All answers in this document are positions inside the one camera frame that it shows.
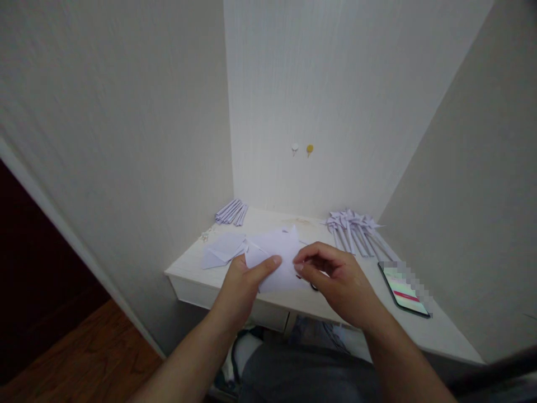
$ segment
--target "gray pants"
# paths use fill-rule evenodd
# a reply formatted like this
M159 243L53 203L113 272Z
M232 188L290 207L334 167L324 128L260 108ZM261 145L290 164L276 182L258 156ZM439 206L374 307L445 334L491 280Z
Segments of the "gray pants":
M307 346L263 344L242 374L239 402L369 402L380 400L373 366Z

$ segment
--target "forearm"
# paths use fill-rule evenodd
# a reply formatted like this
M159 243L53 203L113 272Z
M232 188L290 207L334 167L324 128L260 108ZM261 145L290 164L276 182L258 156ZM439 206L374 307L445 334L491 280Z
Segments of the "forearm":
M235 336L234 330L209 312L138 391L133 401L201 401Z
M419 348L385 308L364 333L385 400L455 401Z

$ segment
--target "wooden floor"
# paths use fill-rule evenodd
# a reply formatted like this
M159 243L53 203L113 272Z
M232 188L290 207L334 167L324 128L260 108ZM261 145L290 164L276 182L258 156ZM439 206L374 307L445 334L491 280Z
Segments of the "wooden floor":
M122 402L161 362L110 300L1 387L0 401Z

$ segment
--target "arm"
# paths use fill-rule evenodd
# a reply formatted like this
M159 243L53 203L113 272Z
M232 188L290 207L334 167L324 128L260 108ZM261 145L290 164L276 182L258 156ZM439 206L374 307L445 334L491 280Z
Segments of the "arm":
M294 263L297 272L317 287L339 316L364 331L386 400L455 402L376 296L354 256L316 242L300 250Z
M233 259L213 308L131 401L201 401L252 312L259 284L280 264L273 256L248 270L244 255Z

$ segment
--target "left hand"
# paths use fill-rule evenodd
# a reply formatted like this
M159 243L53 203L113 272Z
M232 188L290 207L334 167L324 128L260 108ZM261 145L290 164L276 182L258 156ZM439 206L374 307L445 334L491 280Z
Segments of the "left hand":
M280 265L281 257L275 255L249 269L244 255L237 256L229 266L210 314L227 330L240 331L252 313L259 285Z

